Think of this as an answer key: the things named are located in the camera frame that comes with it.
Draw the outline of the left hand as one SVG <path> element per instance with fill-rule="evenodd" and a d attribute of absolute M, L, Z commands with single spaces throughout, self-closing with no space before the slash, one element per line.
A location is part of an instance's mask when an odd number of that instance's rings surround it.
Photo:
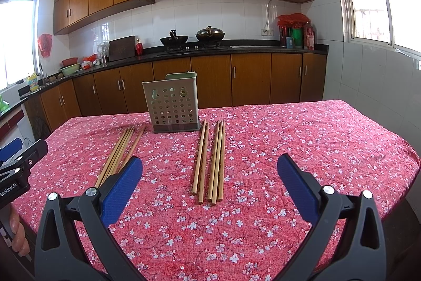
<path fill-rule="evenodd" d="M 28 255 L 30 247 L 25 236 L 25 229 L 20 223 L 20 217 L 16 209 L 11 205 L 11 212 L 9 216 L 9 225 L 14 238 L 12 240 L 12 250 L 18 253 L 20 257 Z"/>

